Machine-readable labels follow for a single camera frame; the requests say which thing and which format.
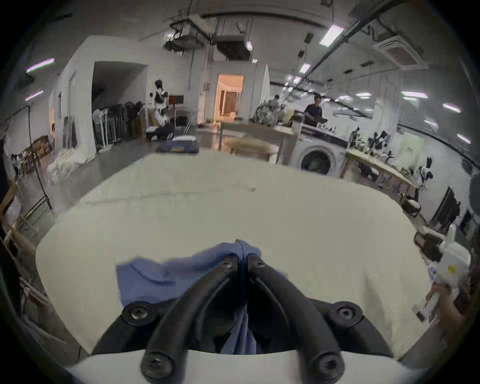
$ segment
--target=ceiling beam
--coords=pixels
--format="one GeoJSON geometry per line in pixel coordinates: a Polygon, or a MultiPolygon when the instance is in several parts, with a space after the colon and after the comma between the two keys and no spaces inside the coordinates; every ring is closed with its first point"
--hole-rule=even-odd
{"type": "Polygon", "coordinates": [[[271,17],[275,19],[289,20],[297,23],[311,25],[321,29],[327,29],[327,27],[318,22],[304,19],[302,17],[284,15],[274,12],[254,12],[254,11],[231,11],[231,12],[213,12],[213,13],[204,13],[201,15],[203,19],[210,17],[230,17],[230,16],[261,16],[261,17],[271,17]]]}
{"type": "Polygon", "coordinates": [[[353,22],[341,35],[341,38],[333,44],[327,52],[320,58],[318,63],[310,67],[310,70],[305,73],[305,75],[300,79],[298,85],[300,85],[308,76],[310,76],[313,72],[315,72],[318,67],[322,65],[322,63],[327,60],[343,43],[347,43],[348,39],[354,36],[358,31],[360,31],[363,27],[370,24],[373,20],[377,17],[382,15],[383,13],[389,11],[390,9],[400,5],[401,3],[405,2],[406,0],[390,0],[384,2],[381,6],[375,8],[369,15],[367,15],[362,20],[357,20],[353,22]]]}

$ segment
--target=fluorescent light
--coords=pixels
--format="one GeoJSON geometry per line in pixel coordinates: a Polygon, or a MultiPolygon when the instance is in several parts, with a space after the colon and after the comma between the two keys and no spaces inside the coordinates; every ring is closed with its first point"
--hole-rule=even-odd
{"type": "Polygon", "coordinates": [[[305,73],[310,68],[310,64],[303,64],[300,68],[300,73],[305,73]]]}
{"type": "Polygon", "coordinates": [[[34,93],[34,94],[31,94],[31,95],[29,95],[29,96],[27,96],[27,97],[25,98],[25,101],[28,101],[28,100],[30,100],[31,98],[33,98],[33,97],[35,97],[35,96],[38,96],[38,95],[40,95],[40,94],[42,94],[42,93],[43,93],[43,91],[38,91],[38,92],[36,92],[36,93],[34,93]]]}
{"type": "Polygon", "coordinates": [[[326,47],[330,46],[335,39],[338,37],[343,32],[344,28],[339,27],[338,25],[333,24],[328,32],[325,34],[323,39],[320,41],[321,45],[324,45],[326,47]]]}
{"type": "Polygon", "coordinates": [[[422,92],[410,92],[410,91],[401,91],[403,93],[403,96],[409,96],[409,97],[419,97],[421,99],[428,99],[428,96],[422,92]]]}
{"type": "Polygon", "coordinates": [[[424,120],[427,124],[430,124],[432,127],[438,127],[438,124],[434,121],[431,120],[424,120]]]}
{"type": "Polygon", "coordinates": [[[447,108],[447,109],[450,109],[450,110],[452,110],[452,111],[455,111],[456,113],[460,113],[460,112],[461,112],[460,108],[454,106],[453,104],[443,103],[442,105],[443,105],[445,108],[447,108]]]}
{"type": "Polygon", "coordinates": [[[464,142],[468,143],[468,144],[472,144],[472,142],[470,141],[469,138],[465,137],[464,135],[461,135],[459,133],[456,134],[460,139],[462,139],[464,142]]]}
{"type": "Polygon", "coordinates": [[[45,67],[46,65],[49,65],[49,64],[53,63],[54,61],[55,61],[55,59],[47,59],[47,60],[41,61],[40,63],[32,65],[30,68],[27,68],[27,73],[29,73],[29,72],[37,69],[37,68],[45,67]]]}

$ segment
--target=blue cloth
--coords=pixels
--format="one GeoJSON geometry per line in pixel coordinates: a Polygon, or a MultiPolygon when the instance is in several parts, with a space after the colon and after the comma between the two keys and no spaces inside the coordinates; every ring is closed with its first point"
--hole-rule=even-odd
{"type": "MultiPolygon", "coordinates": [[[[207,274],[226,256],[239,259],[240,284],[246,289],[247,256],[262,256],[258,248],[242,240],[235,243],[220,243],[191,257],[173,259],[162,264],[137,258],[117,265],[117,281],[123,306],[133,301],[157,303],[177,298],[185,293],[199,278],[207,274]]],[[[236,312],[236,324],[221,353],[254,355],[255,339],[248,329],[247,308],[236,312]]]]}

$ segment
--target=black clothes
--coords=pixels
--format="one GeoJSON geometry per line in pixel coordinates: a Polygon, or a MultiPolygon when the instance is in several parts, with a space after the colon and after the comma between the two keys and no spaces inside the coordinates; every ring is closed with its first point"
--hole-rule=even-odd
{"type": "MultiPolygon", "coordinates": [[[[322,109],[320,106],[316,106],[315,104],[308,105],[307,108],[305,108],[305,113],[308,113],[315,118],[322,117],[322,109]]],[[[317,121],[308,118],[307,115],[305,115],[304,123],[313,127],[317,126],[317,121]]]]}

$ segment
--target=white tabletop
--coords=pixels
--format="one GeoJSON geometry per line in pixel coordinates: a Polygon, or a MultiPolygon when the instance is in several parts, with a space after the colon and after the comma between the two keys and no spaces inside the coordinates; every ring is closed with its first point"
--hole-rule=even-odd
{"type": "Polygon", "coordinates": [[[242,239],[306,296],[360,305],[399,357],[425,329],[411,307],[430,289],[414,234],[393,200],[362,185],[214,151],[152,154],[61,216],[36,263],[91,352],[122,310],[116,264],[242,239]]]}

